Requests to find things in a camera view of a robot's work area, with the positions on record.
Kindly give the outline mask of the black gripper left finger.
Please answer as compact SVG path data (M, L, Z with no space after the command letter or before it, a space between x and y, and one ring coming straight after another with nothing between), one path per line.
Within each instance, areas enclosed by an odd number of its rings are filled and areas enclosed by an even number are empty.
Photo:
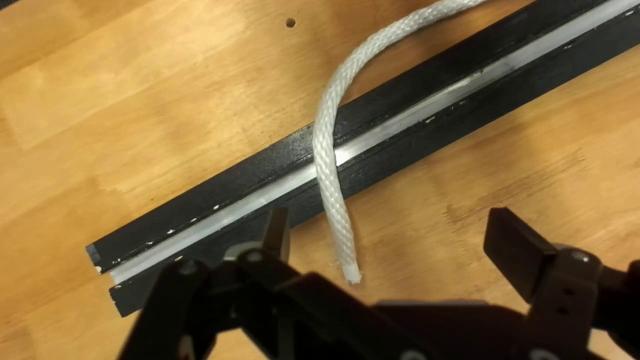
M277 207L270 212L263 251L282 262L291 256L291 223L289 223L289 209Z

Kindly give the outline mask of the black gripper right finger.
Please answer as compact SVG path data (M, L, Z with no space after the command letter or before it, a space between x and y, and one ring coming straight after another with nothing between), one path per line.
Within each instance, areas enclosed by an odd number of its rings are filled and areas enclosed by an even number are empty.
M558 248L511 209L493 209L484 235L484 252L512 288L530 302L544 269L555 261Z

